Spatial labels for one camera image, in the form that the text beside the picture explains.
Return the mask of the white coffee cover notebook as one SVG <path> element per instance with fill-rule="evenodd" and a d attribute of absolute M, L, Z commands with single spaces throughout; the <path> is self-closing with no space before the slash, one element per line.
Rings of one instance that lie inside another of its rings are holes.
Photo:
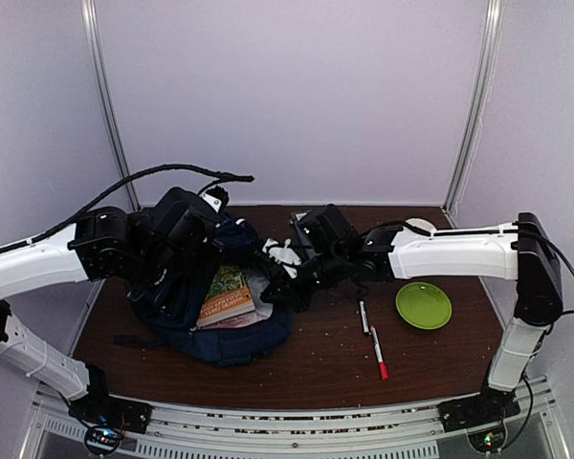
<path fill-rule="evenodd" d="M 254 317 L 256 321 L 268 319 L 274 310 L 272 303 L 261 298 L 264 290 L 269 286 L 270 281 L 259 270 L 249 268 L 245 271 L 246 280 L 254 301 Z"/>

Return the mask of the pink Taming Shrew book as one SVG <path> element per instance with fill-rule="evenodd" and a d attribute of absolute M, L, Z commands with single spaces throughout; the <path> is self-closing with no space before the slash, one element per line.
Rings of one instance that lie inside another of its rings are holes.
<path fill-rule="evenodd" d="M 264 317 L 256 312 L 249 312 L 235 317 L 226 318 L 216 323 L 201 327 L 201 330 L 215 330 L 215 329 L 239 329 L 264 320 Z"/>

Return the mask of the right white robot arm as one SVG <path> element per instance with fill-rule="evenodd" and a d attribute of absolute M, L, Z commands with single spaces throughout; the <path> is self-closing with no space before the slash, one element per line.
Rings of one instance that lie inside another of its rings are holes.
<path fill-rule="evenodd" d="M 561 268 L 546 245 L 538 218 L 528 212 L 514 223 L 478 229 L 423 229 L 389 221 L 357 232 L 332 206 L 306 213 L 298 226 L 315 253 L 302 261 L 287 244 L 267 241 L 273 265 L 263 300 L 306 311 L 312 296 L 346 279 L 388 282 L 428 276 L 477 276 L 511 280 L 517 301 L 486 376 L 486 389 L 471 404 L 475 418 L 494 420 L 508 405 L 543 334 L 563 312 Z"/>

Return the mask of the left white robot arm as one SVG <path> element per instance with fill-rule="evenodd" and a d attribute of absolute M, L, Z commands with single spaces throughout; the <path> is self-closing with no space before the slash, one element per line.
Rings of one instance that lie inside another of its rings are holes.
<path fill-rule="evenodd" d="M 213 186 L 199 193 L 170 189 L 153 208 L 127 213 L 94 208 L 50 236 L 37 235 L 0 248 L 0 358 L 27 377 L 51 386 L 99 425 L 118 417 L 101 370 L 67 357 L 14 314 L 13 295 L 47 286 L 110 277 L 139 295 L 195 268 L 210 246 L 229 201 Z"/>

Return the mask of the dark blue hardcover notebook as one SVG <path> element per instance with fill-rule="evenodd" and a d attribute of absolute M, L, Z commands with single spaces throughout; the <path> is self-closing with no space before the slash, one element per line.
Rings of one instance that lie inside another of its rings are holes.
<path fill-rule="evenodd" d="M 311 255 L 312 253 L 315 252 L 315 250 L 312 246 L 312 243 L 310 242 L 310 239 L 309 239 L 307 233 L 305 232 L 303 227 L 300 225 L 300 221 L 307 215 L 307 213 L 308 213 L 308 210 L 301 210 L 301 211 L 292 212 L 290 214 L 290 224 L 295 231 L 296 238 L 298 240 L 298 244 L 300 246 L 302 246 L 302 249 L 308 255 Z"/>

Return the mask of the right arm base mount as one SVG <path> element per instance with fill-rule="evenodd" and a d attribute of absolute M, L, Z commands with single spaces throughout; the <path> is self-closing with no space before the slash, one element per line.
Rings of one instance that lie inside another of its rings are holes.
<path fill-rule="evenodd" d="M 504 392 L 484 384 L 478 393 L 440 403 L 437 409 L 445 433 L 464 430 L 470 447 L 485 455 L 501 453 L 523 430 L 509 439 L 506 421 L 521 413 L 515 389 Z"/>

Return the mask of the orange treehouse paperback book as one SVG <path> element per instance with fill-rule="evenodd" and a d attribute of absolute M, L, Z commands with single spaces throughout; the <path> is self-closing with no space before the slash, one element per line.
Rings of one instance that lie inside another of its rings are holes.
<path fill-rule="evenodd" d="M 238 265 L 222 265 L 210 284 L 196 321 L 204 328 L 254 310 L 246 274 Z"/>

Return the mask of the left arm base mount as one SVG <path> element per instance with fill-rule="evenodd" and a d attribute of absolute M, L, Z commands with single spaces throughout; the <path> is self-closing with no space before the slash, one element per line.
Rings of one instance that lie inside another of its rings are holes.
<path fill-rule="evenodd" d="M 60 394 L 68 414 L 84 428 L 83 445 L 92 454 L 104 458 L 115 453 L 126 433 L 145 434 L 152 406 L 92 390 L 84 397 L 69 400 Z"/>

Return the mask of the navy blue backpack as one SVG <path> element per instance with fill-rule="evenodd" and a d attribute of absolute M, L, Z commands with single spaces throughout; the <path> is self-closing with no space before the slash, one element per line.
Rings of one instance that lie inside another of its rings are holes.
<path fill-rule="evenodd" d="M 217 366 L 246 364 L 271 353 L 293 329 L 291 313 L 283 306 L 272 303 L 274 310 L 268 319 L 239 329 L 201 330 L 196 326 L 210 284 L 222 265 L 238 265 L 244 272 L 256 269 L 269 280 L 270 269 L 261 259 L 260 245 L 253 225 L 223 212 L 210 251 L 196 268 L 144 291 L 137 300 L 128 300 L 135 317 L 156 338 L 116 335 L 113 343 L 142 348 L 169 345 Z"/>

